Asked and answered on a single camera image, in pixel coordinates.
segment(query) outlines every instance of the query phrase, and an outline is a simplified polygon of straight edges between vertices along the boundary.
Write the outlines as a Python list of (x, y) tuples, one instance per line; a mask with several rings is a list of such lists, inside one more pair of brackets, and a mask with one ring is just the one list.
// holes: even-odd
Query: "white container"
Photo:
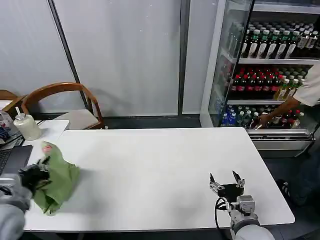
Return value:
[(29, 114), (20, 113), (19, 109), (17, 112), (13, 124), (20, 130), (24, 139), (27, 141), (38, 139), (42, 133), (34, 118)]

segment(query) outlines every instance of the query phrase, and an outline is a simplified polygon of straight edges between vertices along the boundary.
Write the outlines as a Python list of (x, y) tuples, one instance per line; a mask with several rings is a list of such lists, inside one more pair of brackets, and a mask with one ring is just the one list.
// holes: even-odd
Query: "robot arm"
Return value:
[(17, 240), (25, 225), (25, 212), (39, 184), (48, 184), (49, 173), (43, 164), (33, 164), (19, 174), (0, 177), (0, 239)]
[(275, 240), (273, 235), (264, 227), (260, 227), (258, 216), (255, 214), (255, 201), (250, 195), (243, 195), (245, 180), (234, 172), (236, 183), (219, 184), (210, 173), (209, 186), (219, 196), (215, 204), (215, 224), (219, 231), (217, 210), (228, 211), (231, 217), (230, 232), (234, 240)]

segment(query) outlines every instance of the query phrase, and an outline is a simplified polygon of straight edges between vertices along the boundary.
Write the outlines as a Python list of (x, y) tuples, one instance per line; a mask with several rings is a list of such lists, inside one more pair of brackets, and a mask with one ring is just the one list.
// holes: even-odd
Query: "bottle cap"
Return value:
[(15, 119), (22, 120), (22, 119), (24, 119), (26, 117), (26, 114), (20, 112), (19, 107), (16, 106), (15, 110), (16, 110), (16, 113), (17, 113), (17, 116), (15, 116)]

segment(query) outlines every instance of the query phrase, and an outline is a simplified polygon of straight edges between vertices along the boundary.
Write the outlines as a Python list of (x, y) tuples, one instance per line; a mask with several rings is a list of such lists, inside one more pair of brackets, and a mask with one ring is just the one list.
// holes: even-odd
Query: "glass door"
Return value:
[(218, 127), (243, 47), (254, 0), (219, 0), (200, 112), (202, 127)]

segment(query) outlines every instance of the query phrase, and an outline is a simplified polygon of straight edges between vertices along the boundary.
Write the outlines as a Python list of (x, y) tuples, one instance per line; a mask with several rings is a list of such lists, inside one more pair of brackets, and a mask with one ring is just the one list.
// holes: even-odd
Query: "green cloth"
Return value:
[(33, 199), (44, 214), (51, 215), (69, 199), (80, 170), (78, 166), (65, 161), (60, 149), (50, 142), (42, 143), (42, 152), (46, 157), (50, 156), (47, 165), (51, 183), (37, 189)]

